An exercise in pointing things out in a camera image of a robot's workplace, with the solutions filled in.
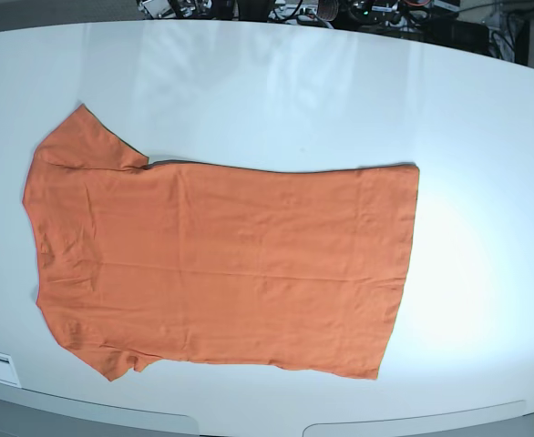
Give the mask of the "orange T-shirt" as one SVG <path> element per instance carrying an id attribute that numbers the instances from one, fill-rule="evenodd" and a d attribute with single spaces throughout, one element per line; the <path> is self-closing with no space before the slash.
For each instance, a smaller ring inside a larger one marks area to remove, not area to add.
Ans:
<path id="1" fill-rule="evenodd" d="M 153 164 L 78 107 L 26 179 L 37 306 L 56 342 L 109 380 L 160 360 L 373 380 L 403 297 L 419 176 L 412 164 Z"/>

